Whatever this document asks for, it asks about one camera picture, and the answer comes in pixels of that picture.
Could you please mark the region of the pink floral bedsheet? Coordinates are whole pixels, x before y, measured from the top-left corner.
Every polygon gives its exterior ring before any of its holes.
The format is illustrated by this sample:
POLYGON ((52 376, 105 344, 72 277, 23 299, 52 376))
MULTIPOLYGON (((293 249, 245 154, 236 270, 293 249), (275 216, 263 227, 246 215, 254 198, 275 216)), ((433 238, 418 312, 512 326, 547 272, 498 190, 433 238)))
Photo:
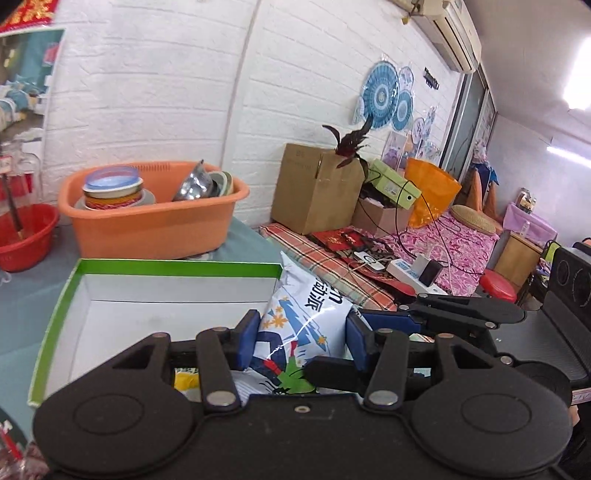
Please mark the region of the pink floral bedsheet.
POLYGON ((412 263, 422 254, 443 265, 436 284, 446 292, 457 296, 472 296, 491 259, 500 237, 487 235, 457 221, 449 212, 443 213, 434 223, 414 229, 408 227, 399 234, 384 236, 353 226, 356 231, 376 238, 391 256, 412 263))

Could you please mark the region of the dark red leaf plant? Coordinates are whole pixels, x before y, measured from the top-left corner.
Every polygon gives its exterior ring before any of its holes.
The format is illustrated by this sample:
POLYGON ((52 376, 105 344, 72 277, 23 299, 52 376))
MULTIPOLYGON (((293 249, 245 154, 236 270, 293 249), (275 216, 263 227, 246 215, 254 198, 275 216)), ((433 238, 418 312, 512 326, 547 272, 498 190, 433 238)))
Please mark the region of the dark red leaf plant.
POLYGON ((331 125, 322 124, 322 127, 327 129, 332 133, 335 137, 335 141, 337 142, 337 148, 335 148, 335 154, 339 157, 342 157, 341 162, 339 162, 337 169, 344 168, 349 164, 352 164, 353 161, 358 160, 360 166, 363 169, 363 176, 367 178, 369 174, 369 163, 366 159, 359 154, 359 151, 363 148, 363 141, 368 138, 368 133, 373 126, 374 122, 374 115, 372 113, 369 114, 368 118, 366 119, 363 126, 358 130, 350 131, 344 137, 341 136, 341 133, 335 127, 331 125))

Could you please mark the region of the white air conditioner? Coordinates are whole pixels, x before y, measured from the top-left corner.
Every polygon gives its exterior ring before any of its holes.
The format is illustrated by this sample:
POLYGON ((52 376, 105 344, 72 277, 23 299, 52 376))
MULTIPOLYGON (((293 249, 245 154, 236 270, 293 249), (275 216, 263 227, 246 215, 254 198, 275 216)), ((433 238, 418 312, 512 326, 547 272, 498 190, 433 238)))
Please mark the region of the white air conditioner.
POLYGON ((481 63, 482 45, 466 3, 462 0, 394 1, 429 38, 448 66, 470 74, 481 63))

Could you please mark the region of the red plastic basket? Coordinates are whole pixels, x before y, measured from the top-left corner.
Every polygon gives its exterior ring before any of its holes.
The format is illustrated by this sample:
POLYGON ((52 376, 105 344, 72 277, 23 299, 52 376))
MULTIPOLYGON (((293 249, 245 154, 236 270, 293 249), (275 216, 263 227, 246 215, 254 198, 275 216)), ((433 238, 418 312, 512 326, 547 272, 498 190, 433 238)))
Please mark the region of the red plastic basket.
POLYGON ((58 210, 50 204, 34 204, 17 210, 23 229, 17 232, 11 214, 1 215, 1 269, 9 273, 28 270, 50 252, 58 210))

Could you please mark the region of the brown cardboard box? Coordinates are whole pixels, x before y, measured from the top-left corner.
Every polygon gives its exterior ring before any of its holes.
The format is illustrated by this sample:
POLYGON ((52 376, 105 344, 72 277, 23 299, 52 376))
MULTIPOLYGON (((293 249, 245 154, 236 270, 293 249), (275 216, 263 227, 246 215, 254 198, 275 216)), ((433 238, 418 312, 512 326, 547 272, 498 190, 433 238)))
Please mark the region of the brown cardboard box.
POLYGON ((287 144, 270 219, 301 235, 349 226, 365 174, 359 160, 342 161, 332 150, 287 144))

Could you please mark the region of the stacked bowls with lid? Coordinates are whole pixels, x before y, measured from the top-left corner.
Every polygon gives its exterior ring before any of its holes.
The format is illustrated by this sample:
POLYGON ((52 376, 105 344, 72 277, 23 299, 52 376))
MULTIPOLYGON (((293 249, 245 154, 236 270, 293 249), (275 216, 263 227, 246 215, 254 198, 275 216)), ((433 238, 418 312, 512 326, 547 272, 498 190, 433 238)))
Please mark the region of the stacked bowls with lid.
POLYGON ((89 173, 75 207, 88 211, 117 210, 153 205, 154 195, 145 188, 139 170, 131 166, 103 167, 89 173))

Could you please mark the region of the bedroom photo poster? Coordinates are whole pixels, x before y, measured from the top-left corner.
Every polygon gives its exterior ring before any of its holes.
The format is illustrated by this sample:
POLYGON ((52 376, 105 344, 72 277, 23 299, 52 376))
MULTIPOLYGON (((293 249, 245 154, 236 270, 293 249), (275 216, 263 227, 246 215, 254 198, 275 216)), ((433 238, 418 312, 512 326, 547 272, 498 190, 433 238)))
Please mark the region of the bedroom photo poster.
POLYGON ((63 29, 1 35, 1 141, 40 139, 63 29))

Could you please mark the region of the glass pitcher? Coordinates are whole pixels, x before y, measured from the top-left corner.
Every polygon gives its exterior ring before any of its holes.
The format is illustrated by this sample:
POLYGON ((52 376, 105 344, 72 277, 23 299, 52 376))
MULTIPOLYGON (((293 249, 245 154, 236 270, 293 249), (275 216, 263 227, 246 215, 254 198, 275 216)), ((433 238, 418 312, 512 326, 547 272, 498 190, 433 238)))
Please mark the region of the glass pitcher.
POLYGON ((1 144, 1 215, 8 211, 17 232, 23 225, 17 210, 38 203, 41 193, 41 162, 26 152, 20 139, 1 144))

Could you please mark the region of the yellow snack bag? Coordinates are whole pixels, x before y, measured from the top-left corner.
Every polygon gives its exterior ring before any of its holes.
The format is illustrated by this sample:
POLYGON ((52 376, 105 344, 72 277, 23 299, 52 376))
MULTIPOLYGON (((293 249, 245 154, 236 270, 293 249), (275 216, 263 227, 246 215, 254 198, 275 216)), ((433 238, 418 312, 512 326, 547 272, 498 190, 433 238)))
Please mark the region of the yellow snack bag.
POLYGON ((191 402, 201 401, 199 374, 195 368, 176 369, 174 388, 191 402))

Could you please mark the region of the stainless steel bowl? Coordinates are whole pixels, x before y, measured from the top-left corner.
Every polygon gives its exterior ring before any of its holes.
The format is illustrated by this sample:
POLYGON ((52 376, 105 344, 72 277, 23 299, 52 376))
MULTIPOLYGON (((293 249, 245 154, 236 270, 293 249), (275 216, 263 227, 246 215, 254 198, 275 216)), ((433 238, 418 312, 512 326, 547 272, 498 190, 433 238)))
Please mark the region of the stainless steel bowl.
POLYGON ((211 175, 204 168, 204 160, 200 160, 182 181, 173 197, 173 201, 211 198, 213 191, 214 184, 211 175))

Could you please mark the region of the red fu wall hanging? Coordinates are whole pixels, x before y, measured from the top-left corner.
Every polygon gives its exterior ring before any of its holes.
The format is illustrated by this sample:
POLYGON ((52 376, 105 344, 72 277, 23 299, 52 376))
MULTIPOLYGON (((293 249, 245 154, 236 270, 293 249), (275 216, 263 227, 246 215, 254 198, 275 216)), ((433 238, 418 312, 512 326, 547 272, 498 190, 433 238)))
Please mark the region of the red fu wall hanging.
POLYGON ((53 22, 58 0, 1 2, 1 32, 47 26, 53 22))

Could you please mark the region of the orange plastic basin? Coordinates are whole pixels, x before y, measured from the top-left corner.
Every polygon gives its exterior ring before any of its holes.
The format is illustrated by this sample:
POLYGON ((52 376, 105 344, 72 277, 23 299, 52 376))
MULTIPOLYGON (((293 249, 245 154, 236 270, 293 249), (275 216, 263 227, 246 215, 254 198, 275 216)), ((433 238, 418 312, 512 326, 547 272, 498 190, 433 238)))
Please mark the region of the orange plastic basin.
POLYGON ((62 182, 58 209, 73 225, 83 258, 181 259, 221 247, 228 237, 235 204, 249 196, 249 186, 233 177, 231 194, 194 201, 172 200, 193 162, 134 162, 155 203, 121 209, 77 209, 91 168, 62 182))

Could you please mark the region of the blue paper fan decoration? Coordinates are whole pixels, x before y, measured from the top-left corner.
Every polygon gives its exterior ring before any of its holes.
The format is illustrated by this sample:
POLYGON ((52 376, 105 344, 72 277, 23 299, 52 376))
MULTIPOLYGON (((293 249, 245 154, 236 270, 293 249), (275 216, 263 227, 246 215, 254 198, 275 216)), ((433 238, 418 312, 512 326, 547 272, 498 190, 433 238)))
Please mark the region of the blue paper fan decoration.
POLYGON ((363 84, 363 118, 372 117, 372 129, 387 126, 398 105, 399 75, 389 61, 380 61, 363 84))

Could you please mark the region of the green shoe box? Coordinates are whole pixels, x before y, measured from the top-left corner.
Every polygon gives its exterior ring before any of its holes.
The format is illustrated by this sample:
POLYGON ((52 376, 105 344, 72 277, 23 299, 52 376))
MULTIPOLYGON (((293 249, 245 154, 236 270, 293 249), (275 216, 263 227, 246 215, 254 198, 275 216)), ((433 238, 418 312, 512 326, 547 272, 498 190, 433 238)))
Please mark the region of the green shoe box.
POLYGON ((367 182, 398 207, 406 210, 411 210, 422 195, 421 190, 411 180, 404 178, 382 160, 370 163, 367 182))

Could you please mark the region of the white blue chip bag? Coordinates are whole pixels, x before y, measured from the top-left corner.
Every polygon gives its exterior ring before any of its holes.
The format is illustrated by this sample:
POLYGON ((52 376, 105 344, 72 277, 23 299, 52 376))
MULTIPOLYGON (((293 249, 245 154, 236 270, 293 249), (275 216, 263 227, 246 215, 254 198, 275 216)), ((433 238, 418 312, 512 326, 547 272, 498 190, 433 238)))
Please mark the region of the white blue chip bag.
POLYGON ((346 355, 346 318, 353 303, 339 290, 281 256, 283 272, 256 328, 249 366, 232 379, 242 402, 252 395, 315 394, 304 365, 346 355))

